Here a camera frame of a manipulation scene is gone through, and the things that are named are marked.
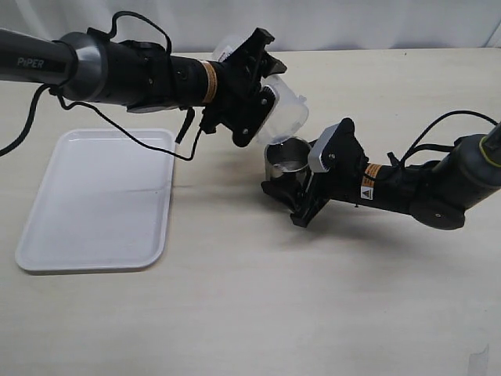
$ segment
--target white tray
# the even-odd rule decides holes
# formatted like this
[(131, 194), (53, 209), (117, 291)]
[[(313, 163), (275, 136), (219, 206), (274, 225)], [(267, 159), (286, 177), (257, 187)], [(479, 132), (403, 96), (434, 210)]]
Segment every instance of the white tray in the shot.
[[(130, 131), (173, 150), (166, 130)], [(116, 130), (78, 129), (56, 145), (16, 249), (28, 272), (143, 269), (166, 241), (174, 158)]]

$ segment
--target metal cup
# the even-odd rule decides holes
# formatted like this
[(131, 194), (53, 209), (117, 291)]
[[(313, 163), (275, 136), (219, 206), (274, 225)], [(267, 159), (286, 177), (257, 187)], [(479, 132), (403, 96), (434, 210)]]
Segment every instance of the metal cup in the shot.
[(311, 145), (292, 136), (283, 143), (270, 144), (265, 148), (265, 175), (266, 180), (289, 176), (301, 184), (308, 171), (308, 154)]

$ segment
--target white wall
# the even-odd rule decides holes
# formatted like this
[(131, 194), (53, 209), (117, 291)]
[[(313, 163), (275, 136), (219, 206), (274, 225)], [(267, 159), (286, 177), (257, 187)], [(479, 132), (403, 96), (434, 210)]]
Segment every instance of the white wall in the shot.
[[(152, 18), (175, 51), (209, 51), (255, 27), (273, 50), (483, 47), (501, 42), (501, 0), (1, 0), (0, 27), (58, 38), (87, 26), (108, 30), (118, 10)], [(119, 37), (161, 42), (135, 20)]]

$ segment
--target warning label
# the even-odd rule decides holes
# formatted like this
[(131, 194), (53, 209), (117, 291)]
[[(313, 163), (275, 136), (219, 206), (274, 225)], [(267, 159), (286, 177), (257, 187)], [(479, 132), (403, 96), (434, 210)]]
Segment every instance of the warning label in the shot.
[[(366, 175), (371, 178), (376, 178), (377, 173), (383, 167), (381, 164), (369, 163), (366, 168)], [(374, 181), (371, 179), (363, 177), (362, 185), (360, 186), (360, 197), (364, 200), (374, 199)]]

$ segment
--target table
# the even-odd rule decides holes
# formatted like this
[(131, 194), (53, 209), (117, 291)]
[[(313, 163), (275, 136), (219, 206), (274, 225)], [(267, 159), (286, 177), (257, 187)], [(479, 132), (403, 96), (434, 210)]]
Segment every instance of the table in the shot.
[[(401, 156), (447, 111), (501, 118), (497, 49), (275, 55), (308, 98), (298, 135), (314, 139), (351, 117), (376, 163)], [(2, 144), (20, 131), (33, 91), (0, 84)], [(103, 109), (127, 128), (175, 131), (183, 117)], [(0, 160), (2, 376), (465, 375), (487, 346), (489, 374), (501, 374), (501, 194), (453, 232), (337, 203), (305, 230), (261, 192), (263, 146), (239, 149), (223, 127), (201, 139), (195, 161), (176, 162), (168, 244), (154, 267), (27, 275), (14, 251), (45, 167), (57, 139), (85, 127), (108, 125), (44, 96), (25, 144)], [(458, 116), (428, 140), (489, 129)]]

